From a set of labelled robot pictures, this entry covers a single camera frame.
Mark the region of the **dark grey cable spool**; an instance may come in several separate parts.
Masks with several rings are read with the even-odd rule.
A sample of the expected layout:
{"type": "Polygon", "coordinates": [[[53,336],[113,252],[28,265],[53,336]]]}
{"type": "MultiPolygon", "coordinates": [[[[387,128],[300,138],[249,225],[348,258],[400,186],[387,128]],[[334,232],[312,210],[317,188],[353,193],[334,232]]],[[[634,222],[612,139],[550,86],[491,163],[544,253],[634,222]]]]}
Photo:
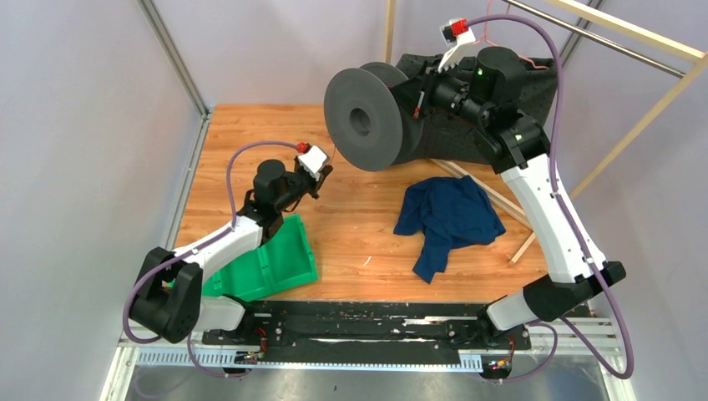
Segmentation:
{"type": "Polygon", "coordinates": [[[407,80],[398,68],[370,62],[334,75],[323,101],[332,142],[353,166],[385,170],[405,163],[417,148],[423,122],[412,118],[392,89],[407,80]]]}

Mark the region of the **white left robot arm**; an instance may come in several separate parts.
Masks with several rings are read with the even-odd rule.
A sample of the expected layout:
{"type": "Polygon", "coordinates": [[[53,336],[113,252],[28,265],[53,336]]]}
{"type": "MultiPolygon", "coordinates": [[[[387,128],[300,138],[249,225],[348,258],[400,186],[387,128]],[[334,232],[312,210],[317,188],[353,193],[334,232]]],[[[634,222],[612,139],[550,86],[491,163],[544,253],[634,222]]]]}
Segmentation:
{"type": "Polygon", "coordinates": [[[154,341],[179,343],[194,331],[222,330],[232,342],[248,343],[256,323],[246,315],[245,302],[233,296],[203,297],[203,286],[227,264],[269,242],[286,209],[305,195],[318,198],[332,170],[328,156],[298,155],[292,171],[279,160],[263,161],[233,221],[188,246],[149,251],[124,305],[127,337],[148,342],[131,331],[129,324],[136,322],[154,334],[154,341]]]}

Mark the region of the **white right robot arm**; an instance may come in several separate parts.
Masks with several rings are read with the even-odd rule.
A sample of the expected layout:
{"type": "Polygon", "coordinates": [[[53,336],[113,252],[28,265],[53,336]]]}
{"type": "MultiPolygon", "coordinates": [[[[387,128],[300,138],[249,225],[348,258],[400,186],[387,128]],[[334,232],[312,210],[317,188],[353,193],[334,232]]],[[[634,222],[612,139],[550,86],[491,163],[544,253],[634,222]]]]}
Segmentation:
{"type": "Polygon", "coordinates": [[[473,59],[466,80],[436,63],[422,65],[414,75],[390,67],[385,81],[400,109],[401,132],[420,134],[421,116],[429,107],[470,124],[482,155],[539,235],[546,275],[478,314],[475,333],[489,348],[508,340],[517,326],[551,322],[609,293],[626,276],[622,263],[608,261],[578,222],[543,126],[518,106],[531,70],[514,51],[491,47],[473,59]]]}

